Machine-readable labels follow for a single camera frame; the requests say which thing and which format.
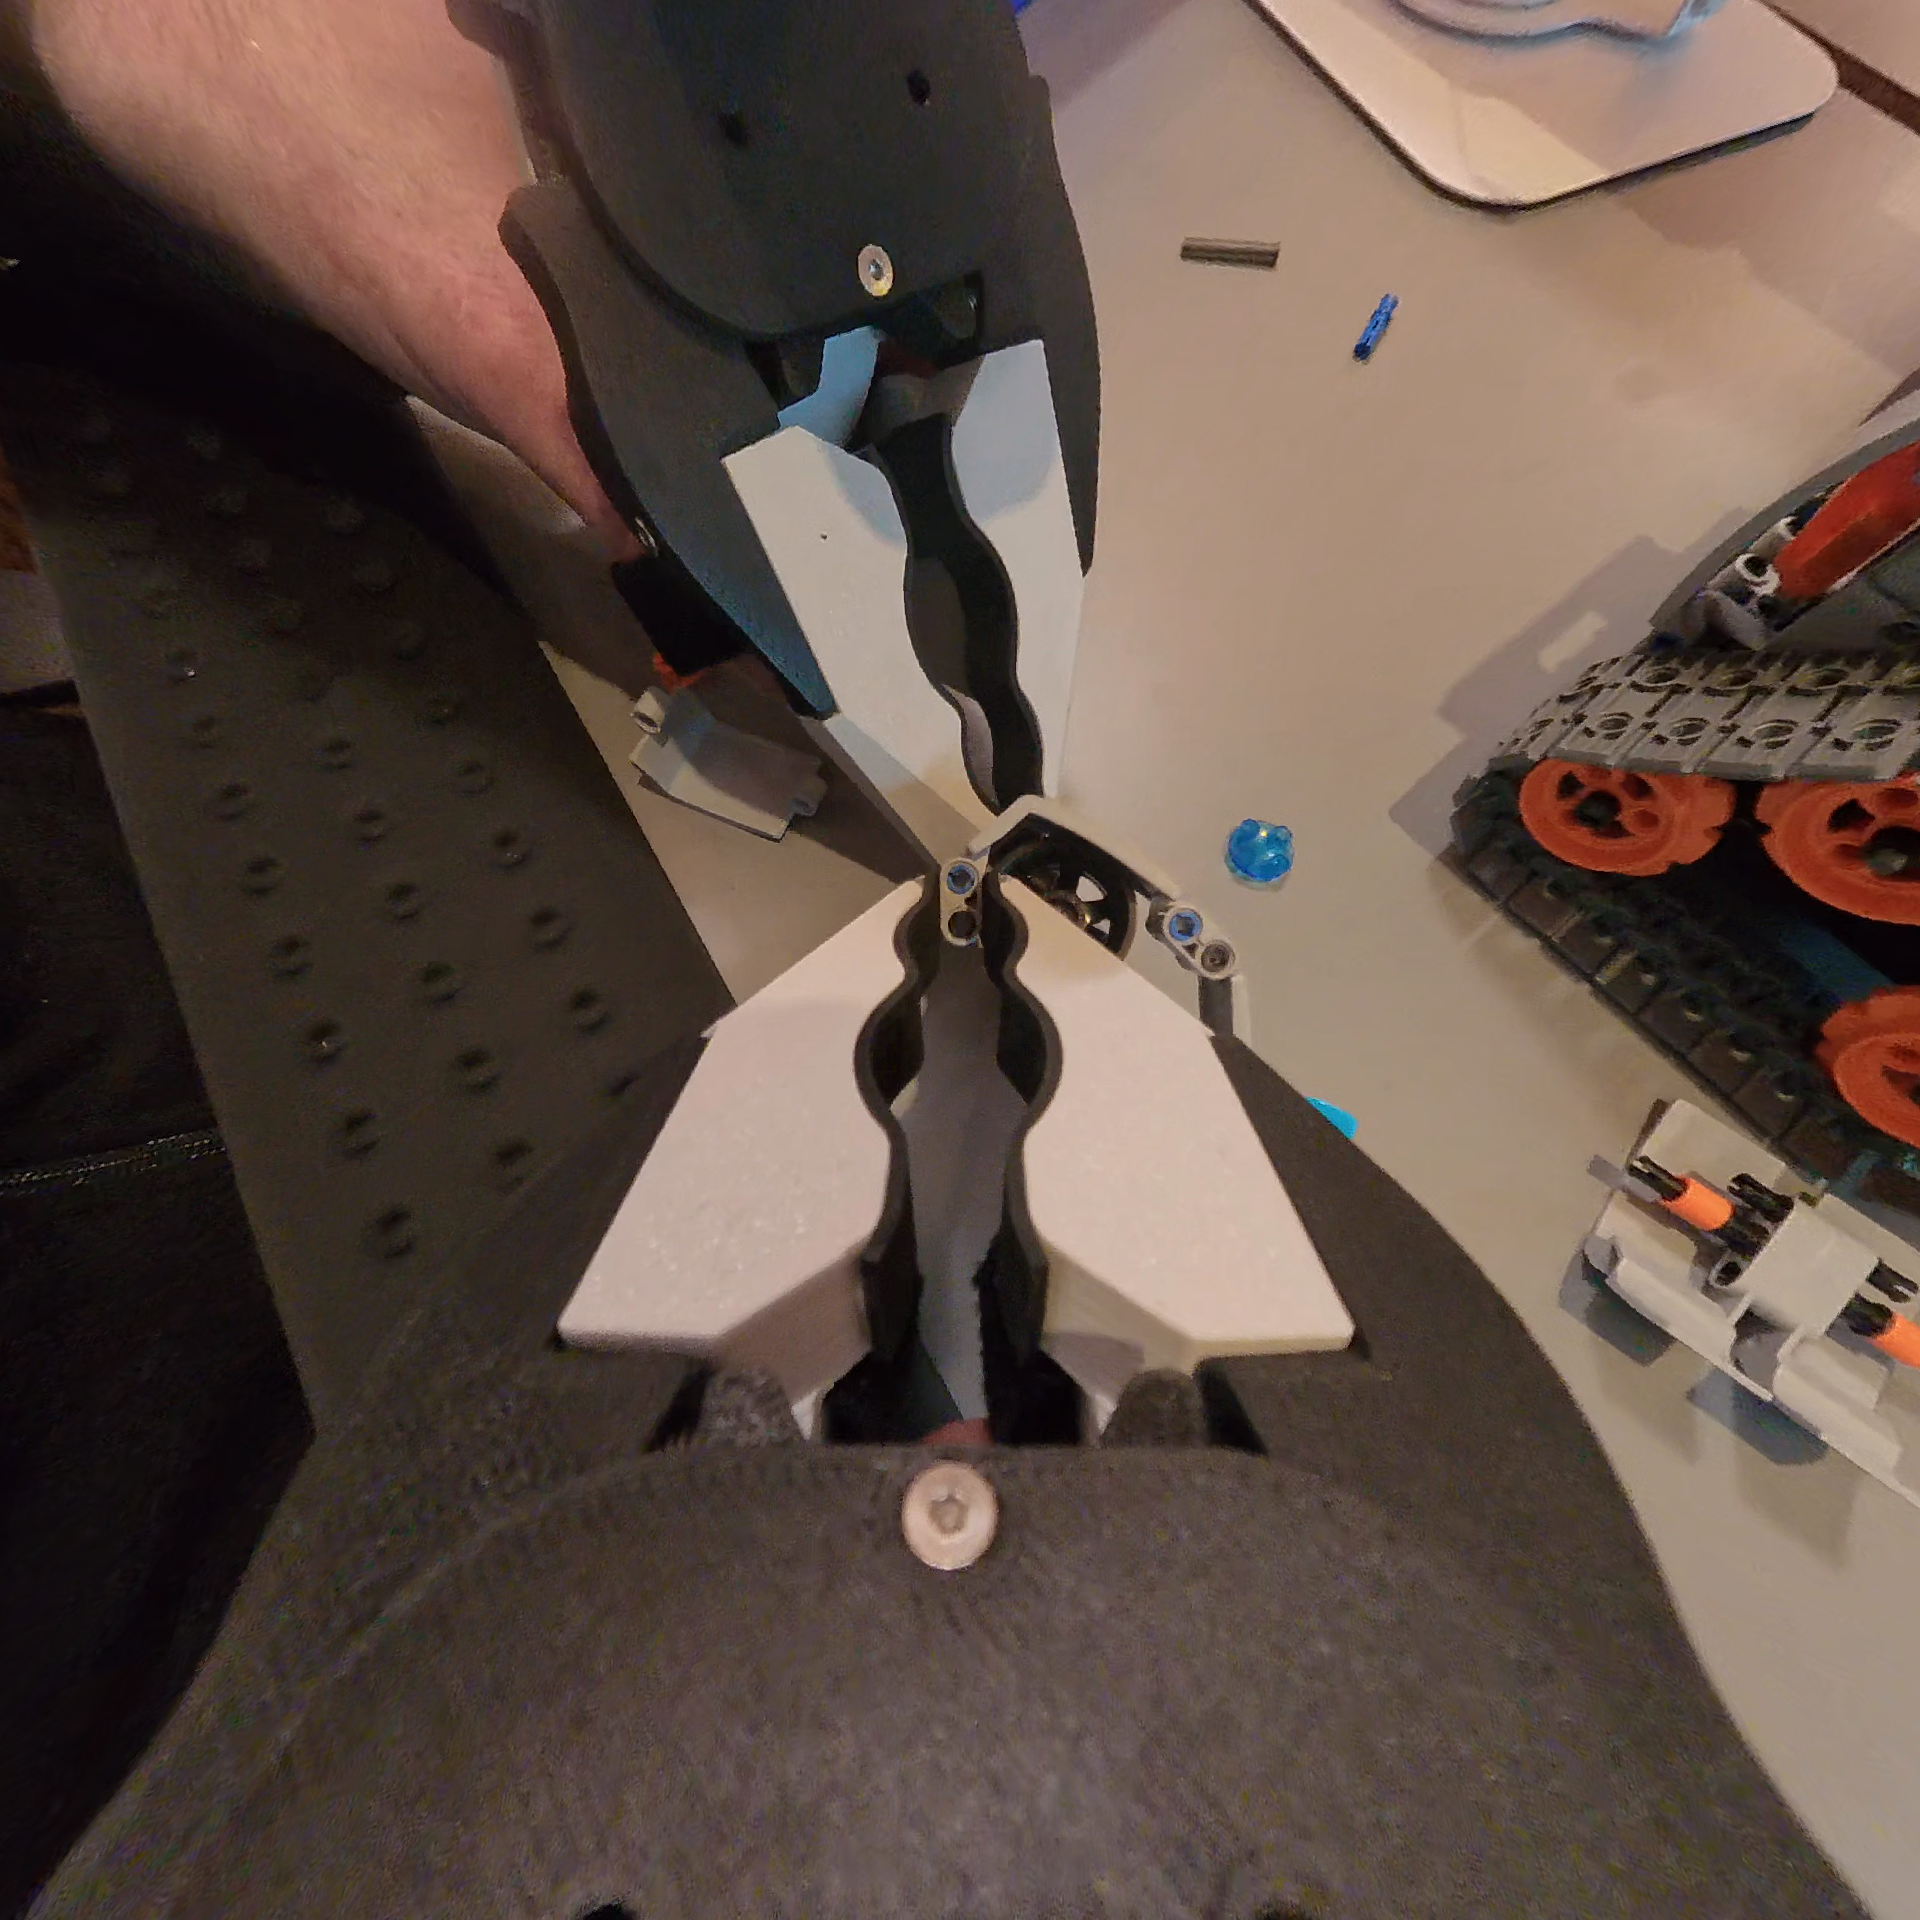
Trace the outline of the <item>person's left hand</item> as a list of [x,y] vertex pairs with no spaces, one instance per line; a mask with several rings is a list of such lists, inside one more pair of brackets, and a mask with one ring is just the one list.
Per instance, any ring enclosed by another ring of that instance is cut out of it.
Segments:
[[278,297],[522,457],[608,560],[638,557],[499,232],[526,181],[512,96],[446,4],[6,4],[6,67]]

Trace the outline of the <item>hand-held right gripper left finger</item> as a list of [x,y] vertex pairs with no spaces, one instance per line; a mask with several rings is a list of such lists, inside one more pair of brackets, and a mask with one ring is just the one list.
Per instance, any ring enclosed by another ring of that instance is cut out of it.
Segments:
[[560,1311],[571,1348],[769,1376],[900,1353],[921,1275],[895,1102],[939,945],[913,879],[718,1019]]

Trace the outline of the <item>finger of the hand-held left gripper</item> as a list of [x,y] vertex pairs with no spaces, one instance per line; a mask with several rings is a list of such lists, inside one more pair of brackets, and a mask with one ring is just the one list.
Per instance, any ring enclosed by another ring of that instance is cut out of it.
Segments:
[[1016,590],[966,505],[953,419],[850,452],[790,425],[727,460],[833,720],[959,811],[1016,795]]
[[993,807],[1064,779],[1087,571],[1043,343],[974,365],[952,421],[962,515],[968,695],[993,742]]

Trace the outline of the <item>grey orange tracked toy robot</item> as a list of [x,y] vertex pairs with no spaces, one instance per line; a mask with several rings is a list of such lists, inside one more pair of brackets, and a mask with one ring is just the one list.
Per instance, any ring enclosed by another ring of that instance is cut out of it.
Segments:
[[1818,1180],[1915,1212],[1915,375],[1454,795],[1447,860]]

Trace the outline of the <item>small grey orange connector assembly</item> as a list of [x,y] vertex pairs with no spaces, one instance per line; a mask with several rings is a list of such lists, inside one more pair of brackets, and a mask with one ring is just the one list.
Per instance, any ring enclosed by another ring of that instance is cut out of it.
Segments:
[[1918,1503],[1915,1248],[1684,1100],[1590,1173],[1596,1279]]

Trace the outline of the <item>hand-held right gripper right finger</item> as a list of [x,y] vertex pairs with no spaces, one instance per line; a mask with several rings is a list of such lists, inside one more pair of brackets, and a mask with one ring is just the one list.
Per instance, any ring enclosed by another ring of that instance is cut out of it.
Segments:
[[1354,1318],[1211,1033],[1019,879],[988,879],[999,1068],[1025,1102],[993,1293],[1081,1388],[1338,1353]]

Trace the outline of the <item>white flat sheet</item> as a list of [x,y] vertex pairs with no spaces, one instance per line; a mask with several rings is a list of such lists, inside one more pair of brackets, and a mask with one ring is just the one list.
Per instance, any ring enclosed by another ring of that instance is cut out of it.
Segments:
[[1537,208],[1806,123],[1834,57],[1756,3],[1255,3],[1428,185]]

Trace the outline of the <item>black perforated board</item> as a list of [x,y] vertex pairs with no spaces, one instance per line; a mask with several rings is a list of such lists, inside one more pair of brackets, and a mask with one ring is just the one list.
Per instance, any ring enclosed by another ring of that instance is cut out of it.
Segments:
[[403,519],[175,435],[23,479],[295,1364],[730,1006],[537,640]]

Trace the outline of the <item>grey flat hinged panel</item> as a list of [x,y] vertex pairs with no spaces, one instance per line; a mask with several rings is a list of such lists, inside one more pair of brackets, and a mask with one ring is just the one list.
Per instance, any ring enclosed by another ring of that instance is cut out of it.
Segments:
[[782,695],[746,672],[651,685],[631,707],[631,768],[660,798],[780,840],[827,798],[824,759]]

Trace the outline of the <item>grey curved panel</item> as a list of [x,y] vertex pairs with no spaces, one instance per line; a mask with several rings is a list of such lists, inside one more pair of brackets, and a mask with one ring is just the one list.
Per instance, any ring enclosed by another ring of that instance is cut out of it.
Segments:
[[959,853],[942,862],[938,878],[942,902],[939,919],[950,943],[978,943],[985,925],[985,879],[993,872],[999,876],[993,860],[1023,828],[1032,825],[1066,828],[1084,835],[1097,848],[1114,853],[1129,869],[1139,889],[1137,935],[1145,933],[1190,973],[1208,983],[1235,977],[1240,969],[1240,953],[1232,936],[1216,919],[1209,919],[1172,878],[1144,854],[1126,849],[1112,837],[1096,831],[1064,801],[1040,798],[1025,798],[1009,807],[978,828],[978,831]]

